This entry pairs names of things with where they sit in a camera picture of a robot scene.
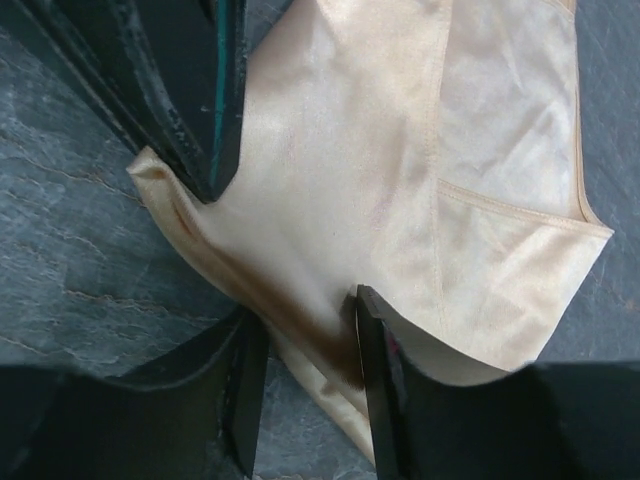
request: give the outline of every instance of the cream cloth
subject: cream cloth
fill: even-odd
[[[251,58],[221,199],[198,202],[149,149],[129,168],[169,241],[261,315],[372,461],[357,284],[513,370],[612,234],[584,192],[573,15],[569,0],[296,0]],[[454,364],[440,380],[481,381]]]

